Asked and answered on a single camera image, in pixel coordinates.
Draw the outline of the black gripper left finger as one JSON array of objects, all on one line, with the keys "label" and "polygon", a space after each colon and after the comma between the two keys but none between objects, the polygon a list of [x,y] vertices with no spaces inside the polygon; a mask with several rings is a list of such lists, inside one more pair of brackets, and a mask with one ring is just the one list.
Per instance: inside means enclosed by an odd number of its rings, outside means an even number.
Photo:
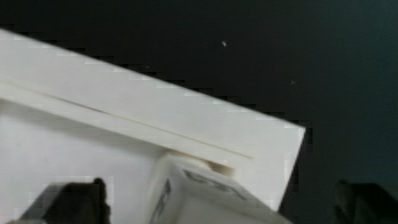
[{"label": "black gripper left finger", "polygon": [[104,179],[52,183],[17,219],[17,224],[111,224]]}]

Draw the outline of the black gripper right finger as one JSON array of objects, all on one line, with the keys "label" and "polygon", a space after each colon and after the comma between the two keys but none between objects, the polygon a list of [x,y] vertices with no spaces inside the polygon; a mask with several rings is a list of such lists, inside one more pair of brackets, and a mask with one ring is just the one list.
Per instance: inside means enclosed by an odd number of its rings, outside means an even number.
[{"label": "black gripper right finger", "polygon": [[337,183],[333,224],[398,224],[398,184]]}]

